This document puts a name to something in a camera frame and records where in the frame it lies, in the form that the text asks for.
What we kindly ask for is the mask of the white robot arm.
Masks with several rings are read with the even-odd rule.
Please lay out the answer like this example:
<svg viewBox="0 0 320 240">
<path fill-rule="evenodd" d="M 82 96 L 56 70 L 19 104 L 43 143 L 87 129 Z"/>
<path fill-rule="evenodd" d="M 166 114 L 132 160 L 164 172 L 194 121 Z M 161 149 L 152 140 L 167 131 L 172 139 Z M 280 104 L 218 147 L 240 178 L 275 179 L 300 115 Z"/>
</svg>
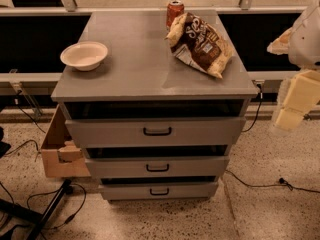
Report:
<svg viewBox="0 0 320 240">
<path fill-rule="evenodd" d="M 300 68 L 282 81 L 272 116 L 270 130 L 285 135 L 295 130 L 320 101 L 320 0 L 313 0 L 267 51 L 287 54 L 289 62 Z"/>
</svg>

